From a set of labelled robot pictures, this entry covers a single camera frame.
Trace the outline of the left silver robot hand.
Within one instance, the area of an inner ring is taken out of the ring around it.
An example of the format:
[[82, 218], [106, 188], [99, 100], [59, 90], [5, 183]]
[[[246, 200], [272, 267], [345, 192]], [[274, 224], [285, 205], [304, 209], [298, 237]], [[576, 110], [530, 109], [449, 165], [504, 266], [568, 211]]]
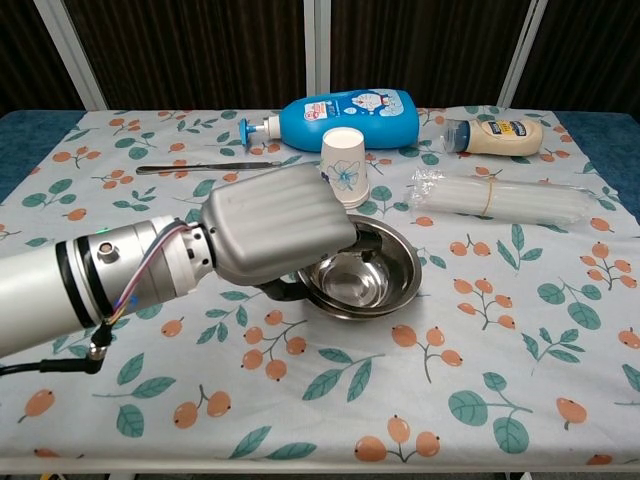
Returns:
[[232, 284], [276, 301], [309, 297], [302, 282], [282, 277], [341, 252], [382, 248], [381, 235], [358, 229], [319, 170], [304, 164], [216, 188], [201, 209], [213, 269]]

